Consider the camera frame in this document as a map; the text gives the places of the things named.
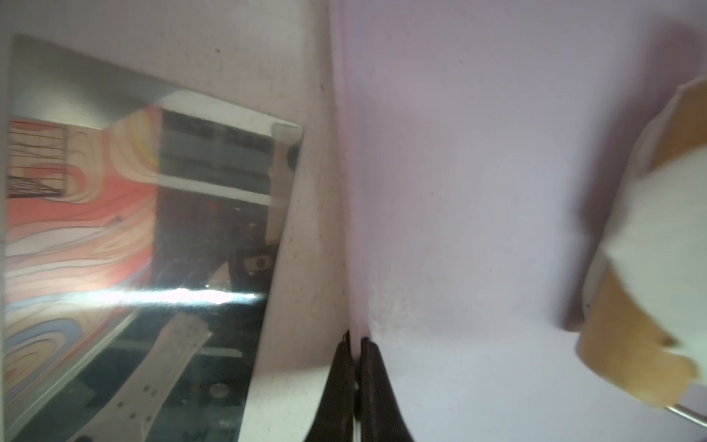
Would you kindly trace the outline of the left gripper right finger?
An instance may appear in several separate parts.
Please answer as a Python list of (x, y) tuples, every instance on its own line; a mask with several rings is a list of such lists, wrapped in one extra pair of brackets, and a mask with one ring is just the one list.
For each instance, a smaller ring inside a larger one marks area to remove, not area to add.
[(363, 442), (414, 442), (401, 415), (379, 347), (362, 340), (360, 424)]

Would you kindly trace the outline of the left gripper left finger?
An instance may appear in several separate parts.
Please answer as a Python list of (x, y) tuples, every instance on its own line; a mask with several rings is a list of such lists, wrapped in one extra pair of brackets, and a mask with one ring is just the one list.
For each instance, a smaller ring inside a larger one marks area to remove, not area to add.
[(305, 442), (352, 442), (355, 421), (355, 361), (350, 333), (337, 345), (318, 410)]

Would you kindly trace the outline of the wooden dough roller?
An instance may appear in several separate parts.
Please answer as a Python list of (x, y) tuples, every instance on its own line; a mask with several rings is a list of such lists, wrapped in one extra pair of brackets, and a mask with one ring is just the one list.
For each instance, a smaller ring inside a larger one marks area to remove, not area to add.
[[(678, 87), (638, 136), (602, 233), (608, 235), (619, 221), (631, 184), (705, 141), (706, 79), (697, 77)], [(641, 403), (705, 427), (705, 415), (679, 403), (697, 379), (694, 364), (668, 352), (669, 334), (631, 300), (601, 250), (590, 262), (581, 295), (584, 322), (576, 353), (583, 364)]]

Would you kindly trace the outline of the purple cutting board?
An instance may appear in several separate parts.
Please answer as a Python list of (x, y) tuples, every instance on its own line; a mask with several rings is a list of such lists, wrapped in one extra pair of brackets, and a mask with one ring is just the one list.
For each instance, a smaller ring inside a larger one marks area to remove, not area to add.
[(635, 139), (703, 1), (333, 1), (350, 330), (417, 441), (698, 441), (577, 358)]

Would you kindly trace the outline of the white dough piece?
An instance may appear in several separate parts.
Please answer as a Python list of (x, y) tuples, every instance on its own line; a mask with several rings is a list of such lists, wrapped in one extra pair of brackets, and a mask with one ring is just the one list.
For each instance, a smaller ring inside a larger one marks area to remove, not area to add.
[(631, 184), (597, 250), (631, 300), (706, 379), (706, 141)]

